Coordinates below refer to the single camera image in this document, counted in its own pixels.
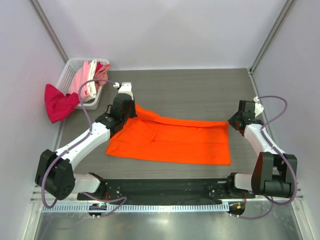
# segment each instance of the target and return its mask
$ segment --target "orange shirt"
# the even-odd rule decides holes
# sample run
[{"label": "orange shirt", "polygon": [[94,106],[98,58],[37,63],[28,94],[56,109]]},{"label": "orange shirt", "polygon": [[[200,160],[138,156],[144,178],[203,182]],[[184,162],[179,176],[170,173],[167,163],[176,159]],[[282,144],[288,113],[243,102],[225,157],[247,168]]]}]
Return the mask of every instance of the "orange shirt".
[{"label": "orange shirt", "polygon": [[137,104],[135,110],[138,117],[128,119],[110,139],[106,154],[170,163],[230,165],[228,122],[168,118]]}]

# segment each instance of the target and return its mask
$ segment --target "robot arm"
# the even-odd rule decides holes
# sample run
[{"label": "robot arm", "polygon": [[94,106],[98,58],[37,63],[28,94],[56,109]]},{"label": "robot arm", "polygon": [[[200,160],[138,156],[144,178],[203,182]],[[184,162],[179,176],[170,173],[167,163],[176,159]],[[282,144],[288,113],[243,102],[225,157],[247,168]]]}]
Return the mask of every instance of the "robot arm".
[{"label": "robot arm", "polygon": [[258,156],[253,174],[231,173],[232,188],[252,191],[256,195],[290,198],[294,192],[294,179],[287,165],[273,149],[276,147],[288,160],[294,173],[297,172],[297,158],[286,154],[268,135],[266,129],[262,129],[263,123],[256,117],[264,108],[257,97],[253,101],[239,102],[238,111],[228,120],[229,124],[239,131],[252,145]]},{"label": "robot arm", "polygon": [[51,169],[45,183],[45,190],[58,200],[65,199],[70,193],[95,193],[98,191],[102,181],[99,176],[93,173],[74,174],[73,171],[91,151],[119,132],[128,118],[135,116],[136,108],[132,85],[130,82],[123,82],[113,104],[108,106],[107,111],[95,120],[91,129],[55,152],[47,149],[41,154],[35,183],[41,186],[49,165],[57,156],[66,151],[66,154]]}]

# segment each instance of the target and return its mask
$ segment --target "dark red garment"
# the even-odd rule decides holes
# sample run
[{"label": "dark red garment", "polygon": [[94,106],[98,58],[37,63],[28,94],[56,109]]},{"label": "dark red garment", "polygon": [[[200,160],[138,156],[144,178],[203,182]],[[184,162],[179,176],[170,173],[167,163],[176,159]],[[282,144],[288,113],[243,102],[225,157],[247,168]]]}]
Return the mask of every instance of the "dark red garment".
[{"label": "dark red garment", "polygon": [[104,65],[101,62],[98,61],[96,63],[95,73],[97,73],[100,70],[100,68],[102,68],[103,66]]},{"label": "dark red garment", "polygon": [[44,102],[46,113],[53,124],[64,120],[80,103],[77,93],[74,92],[65,96],[51,84],[45,86]]}]

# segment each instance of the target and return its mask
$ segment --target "laundry basket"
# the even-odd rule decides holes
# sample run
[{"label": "laundry basket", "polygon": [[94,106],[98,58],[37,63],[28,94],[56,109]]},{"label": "laundry basket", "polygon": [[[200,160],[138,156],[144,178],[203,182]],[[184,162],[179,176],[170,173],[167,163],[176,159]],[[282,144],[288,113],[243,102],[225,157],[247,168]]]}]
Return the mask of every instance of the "laundry basket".
[{"label": "laundry basket", "polygon": [[[69,59],[65,66],[64,69],[60,75],[60,78],[58,80],[58,83],[56,84],[56,88],[59,89],[63,94],[67,94],[70,84],[72,82],[72,79],[76,75],[79,69],[81,69],[85,63],[85,61],[91,62],[92,60],[97,60],[98,62],[101,62],[102,64],[109,64],[109,61],[107,59],[100,59],[100,58],[89,58],[89,57],[75,57]],[[100,86],[95,99],[92,99],[90,101],[87,101],[84,103],[85,109],[88,110],[95,110],[98,107],[99,99],[101,96],[103,86]],[[76,109],[80,109],[81,105],[78,104],[76,106]]]}]

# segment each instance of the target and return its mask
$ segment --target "folded orange garment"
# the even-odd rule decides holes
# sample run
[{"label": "folded orange garment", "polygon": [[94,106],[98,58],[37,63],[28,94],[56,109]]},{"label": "folded orange garment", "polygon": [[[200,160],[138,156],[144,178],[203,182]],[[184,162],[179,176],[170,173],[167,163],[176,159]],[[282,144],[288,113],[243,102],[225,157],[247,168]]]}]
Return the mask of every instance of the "folded orange garment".
[{"label": "folded orange garment", "polygon": [[110,139],[106,154],[149,161],[230,165],[226,121],[193,121],[159,116],[135,105],[130,118]]}]

